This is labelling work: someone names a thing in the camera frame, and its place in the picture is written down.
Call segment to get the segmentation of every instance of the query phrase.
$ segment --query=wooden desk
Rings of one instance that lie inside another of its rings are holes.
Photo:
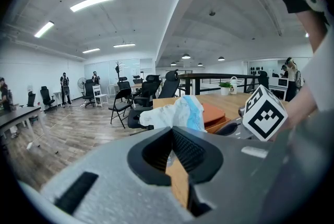
[[[133,86],[131,86],[131,88],[141,88],[141,83],[139,83],[139,84],[134,84]]]
[[[250,97],[247,93],[238,93],[237,95],[222,96],[220,94],[207,94],[207,95],[196,95],[196,98],[200,103],[208,103],[222,109],[226,117],[235,119],[239,117],[238,109],[244,106],[246,100]],[[153,108],[163,107],[167,104],[174,104],[179,99],[177,98],[166,98],[166,99],[154,99]],[[283,101],[282,104],[286,106],[288,103]],[[172,192],[174,196],[179,200],[181,205],[187,208],[188,201],[188,173],[184,170],[180,161],[176,158],[170,167],[167,167],[166,174],[172,179]]]

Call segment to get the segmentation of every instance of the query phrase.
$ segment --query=potted plant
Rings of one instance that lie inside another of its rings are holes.
[[[223,96],[227,96],[230,93],[230,88],[231,88],[231,83],[230,82],[221,82],[219,83],[220,87],[220,92]]]

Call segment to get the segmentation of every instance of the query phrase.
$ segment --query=electric fan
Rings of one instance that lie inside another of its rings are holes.
[[[78,80],[78,87],[84,90],[83,94],[85,94],[85,83],[86,83],[86,79],[84,77],[81,77]]]

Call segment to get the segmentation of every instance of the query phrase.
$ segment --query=black rubber pad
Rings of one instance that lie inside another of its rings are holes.
[[[57,199],[55,206],[72,215],[98,177],[99,176],[94,173],[84,172],[71,187]]]

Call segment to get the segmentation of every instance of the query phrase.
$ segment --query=gray desk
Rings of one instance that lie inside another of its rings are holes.
[[[44,119],[41,117],[41,108],[40,107],[24,107],[24,108],[18,108],[16,111],[12,111],[10,113],[6,113],[0,116],[0,134],[5,133],[6,130],[10,129],[11,127],[21,123],[22,121],[26,121],[27,122],[27,126],[29,129],[29,133],[32,137],[32,142],[36,141],[38,139],[38,137],[36,136],[36,134],[33,132],[33,129],[31,127],[29,118],[32,116],[37,115],[39,122],[42,126],[43,129],[43,133],[44,135],[47,136],[48,140],[50,141],[51,144],[51,140],[49,137],[49,131],[47,130],[47,128],[45,127],[44,124]]]

